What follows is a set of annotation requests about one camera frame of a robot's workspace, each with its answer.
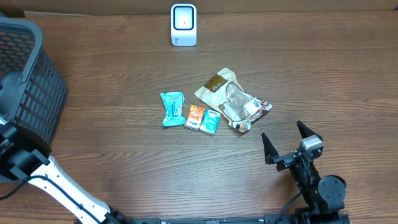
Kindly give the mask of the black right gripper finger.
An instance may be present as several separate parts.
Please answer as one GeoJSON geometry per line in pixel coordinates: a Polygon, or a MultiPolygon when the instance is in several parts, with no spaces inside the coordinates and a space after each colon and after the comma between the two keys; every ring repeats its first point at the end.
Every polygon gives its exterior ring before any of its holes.
{"type": "Polygon", "coordinates": [[[279,153],[265,133],[262,133],[261,137],[264,145],[265,163],[269,165],[274,164],[275,160],[279,157],[279,153]]]}
{"type": "Polygon", "coordinates": [[[312,131],[310,128],[304,125],[300,120],[297,121],[297,127],[302,139],[308,138],[310,136],[317,136],[321,141],[323,140],[323,138],[319,134],[312,131]]]}

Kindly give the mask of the teal tissue pack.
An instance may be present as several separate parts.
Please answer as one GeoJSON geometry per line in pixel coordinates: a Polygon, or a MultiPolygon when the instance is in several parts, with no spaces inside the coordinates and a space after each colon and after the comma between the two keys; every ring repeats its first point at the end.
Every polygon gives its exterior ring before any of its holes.
{"type": "Polygon", "coordinates": [[[200,131],[214,136],[220,121],[221,114],[217,111],[206,109],[200,125],[200,131]]]}

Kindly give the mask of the beige dried food pouch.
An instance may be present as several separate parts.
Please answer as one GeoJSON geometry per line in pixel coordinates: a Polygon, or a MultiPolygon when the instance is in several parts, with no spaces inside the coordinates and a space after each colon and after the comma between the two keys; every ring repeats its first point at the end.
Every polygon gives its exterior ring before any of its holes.
{"type": "Polygon", "coordinates": [[[228,68],[213,75],[195,96],[221,113],[233,129],[242,133],[249,131],[252,123],[272,109],[268,101],[246,93],[236,74],[228,68]]]}

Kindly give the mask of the orange tissue pack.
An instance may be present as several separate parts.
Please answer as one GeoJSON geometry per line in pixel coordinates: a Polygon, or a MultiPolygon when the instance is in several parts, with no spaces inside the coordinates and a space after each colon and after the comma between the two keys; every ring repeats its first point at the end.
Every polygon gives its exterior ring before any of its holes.
{"type": "Polygon", "coordinates": [[[185,127],[198,131],[203,120],[205,109],[197,105],[190,105],[185,127]]]}

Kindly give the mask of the teal snack wrapper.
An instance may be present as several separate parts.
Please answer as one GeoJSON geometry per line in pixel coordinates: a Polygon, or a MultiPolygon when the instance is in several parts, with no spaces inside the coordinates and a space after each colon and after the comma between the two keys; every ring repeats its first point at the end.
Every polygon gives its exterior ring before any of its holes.
{"type": "Polygon", "coordinates": [[[165,106],[164,127],[180,126],[185,124],[186,119],[183,116],[183,105],[185,97],[182,92],[161,93],[160,97],[165,106]]]}

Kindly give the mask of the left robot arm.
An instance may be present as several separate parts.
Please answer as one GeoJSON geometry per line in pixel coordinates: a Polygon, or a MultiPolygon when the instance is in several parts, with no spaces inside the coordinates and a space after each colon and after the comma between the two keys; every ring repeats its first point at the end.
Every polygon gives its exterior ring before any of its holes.
{"type": "Polygon", "coordinates": [[[80,223],[128,224],[129,218],[97,199],[75,182],[50,155],[51,147],[36,133],[16,123],[1,119],[1,144],[11,146],[1,151],[1,175],[20,184],[5,200],[26,184],[47,192],[67,208],[80,223]]]}

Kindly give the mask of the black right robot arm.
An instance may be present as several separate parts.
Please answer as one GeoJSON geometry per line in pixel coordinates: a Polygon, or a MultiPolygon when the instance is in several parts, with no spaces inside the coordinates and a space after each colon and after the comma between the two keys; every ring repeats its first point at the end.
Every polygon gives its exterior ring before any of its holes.
{"type": "Polygon", "coordinates": [[[323,138],[301,121],[297,127],[299,147],[284,156],[261,134],[265,163],[275,164],[279,172],[288,169],[299,189],[277,215],[265,215],[264,223],[350,224],[349,216],[340,213],[345,207],[345,180],[338,175],[320,177],[313,164],[323,152],[323,138]]]}

